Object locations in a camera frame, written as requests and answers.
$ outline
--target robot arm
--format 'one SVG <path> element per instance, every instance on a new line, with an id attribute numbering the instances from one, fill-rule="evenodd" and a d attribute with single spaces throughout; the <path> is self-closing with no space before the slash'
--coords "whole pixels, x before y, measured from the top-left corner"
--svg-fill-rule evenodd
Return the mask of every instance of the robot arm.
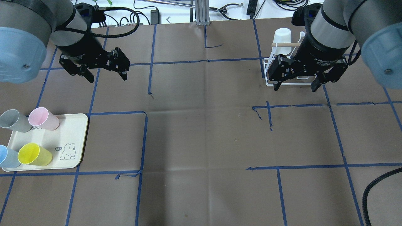
<path id="1" fill-rule="evenodd" d="M 376 81 L 402 88 L 401 8 L 402 1 L 385 0 L 326 0 L 299 8 L 292 24 L 305 26 L 307 35 L 293 58 L 279 55 L 270 66 L 274 89 L 297 76 L 316 76 L 313 92 L 337 82 L 348 67 L 343 54 L 355 40 Z"/>
<path id="2" fill-rule="evenodd" d="M 119 35 L 96 35 L 90 31 L 91 24 L 97 23 L 92 14 L 117 9 L 129 10 L 137 17 L 136 26 L 125 35 L 133 33 L 139 17 L 128 8 L 100 9 L 84 3 L 74 7 L 69 0 L 0 0 L 0 82 L 34 79 L 49 40 L 61 50 L 59 62 L 69 74 L 93 82 L 88 69 L 105 68 L 126 80 L 130 61 L 119 48 L 105 51 L 95 37 Z"/>

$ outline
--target white cup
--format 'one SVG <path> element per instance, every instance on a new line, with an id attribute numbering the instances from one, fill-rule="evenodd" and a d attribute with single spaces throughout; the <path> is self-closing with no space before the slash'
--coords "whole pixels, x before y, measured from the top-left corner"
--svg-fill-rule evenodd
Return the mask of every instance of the white cup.
<path id="1" fill-rule="evenodd" d="M 33 126 L 47 130 L 55 130 L 60 125 L 60 120 L 44 107 L 33 110 L 29 114 L 28 121 Z"/>
<path id="2" fill-rule="evenodd" d="M 0 116 L 0 127 L 23 133 L 32 129 L 28 117 L 15 109 L 10 109 Z"/>
<path id="3" fill-rule="evenodd" d="M 289 28 L 279 28 L 275 31 L 273 43 L 291 43 L 292 42 L 292 31 Z M 292 47 L 276 47 L 275 55 L 283 54 L 287 55 L 292 52 Z"/>

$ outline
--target cup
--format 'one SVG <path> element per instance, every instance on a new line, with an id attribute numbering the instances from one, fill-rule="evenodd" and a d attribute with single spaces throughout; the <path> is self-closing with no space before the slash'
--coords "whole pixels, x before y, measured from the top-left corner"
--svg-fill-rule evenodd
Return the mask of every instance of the cup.
<path id="1" fill-rule="evenodd" d="M 23 133 L 32 129 L 28 117 L 15 109 L 10 109 L 0 116 L 0 127 Z"/>
<path id="2" fill-rule="evenodd" d="M 55 130 L 60 125 L 60 120 L 44 107 L 33 110 L 28 117 L 29 124 L 42 129 Z"/>
<path id="3" fill-rule="evenodd" d="M 48 150 L 35 143 L 25 144 L 18 152 L 18 161 L 22 164 L 46 166 L 52 158 Z"/>
<path id="4" fill-rule="evenodd" d="M 17 158 L 18 152 L 0 145 L 0 167 L 15 168 L 21 165 Z"/>
<path id="5" fill-rule="evenodd" d="M 289 28 L 279 28 L 274 34 L 274 43 L 290 43 L 292 42 L 292 31 Z M 275 55 L 287 55 L 292 52 L 292 47 L 276 47 Z"/>

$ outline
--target white wire rack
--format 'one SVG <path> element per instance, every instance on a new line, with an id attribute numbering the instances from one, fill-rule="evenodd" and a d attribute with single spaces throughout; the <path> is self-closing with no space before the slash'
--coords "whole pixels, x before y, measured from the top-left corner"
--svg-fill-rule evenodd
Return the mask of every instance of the white wire rack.
<path id="1" fill-rule="evenodd" d="M 302 41 L 302 39 L 306 36 L 306 33 L 304 33 L 303 31 L 300 32 L 300 38 L 299 41 L 297 41 L 298 43 Z M 265 83 L 267 84 L 267 86 L 273 86 L 273 83 L 270 83 L 271 81 L 269 80 L 268 76 L 267 76 L 267 72 L 268 72 L 268 68 L 271 65 L 272 61 L 275 59 L 276 55 L 275 50 L 276 50 L 276 46 L 272 47 L 271 50 L 271 54 L 269 56 L 269 58 L 264 58 L 263 59 L 263 66 L 264 66 L 264 76 L 265 76 Z M 290 58 L 291 55 L 293 55 L 293 52 L 295 51 L 296 47 L 293 48 L 293 51 L 287 56 L 288 58 Z M 309 78 L 312 76 L 299 76 L 296 79 L 297 80 L 309 80 Z M 281 86 L 300 86 L 300 85 L 311 85 L 311 82 L 288 82 L 288 83 L 282 83 Z"/>

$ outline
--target tray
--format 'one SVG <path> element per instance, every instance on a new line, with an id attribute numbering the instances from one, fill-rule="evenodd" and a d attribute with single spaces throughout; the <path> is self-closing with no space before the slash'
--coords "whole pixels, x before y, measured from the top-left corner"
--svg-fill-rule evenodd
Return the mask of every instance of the tray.
<path id="1" fill-rule="evenodd" d="M 26 133 L 13 131 L 8 147 L 19 151 L 27 143 L 37 143 L 53 155 L 47 166 L 21 164 L 16 168 L 2 168 L 6 172 L 66 169 L 78 166 L 82 159 L 88 117 L 85 114 L 56 115 L 60 126 L 53 131 L 34 127 Z"/>

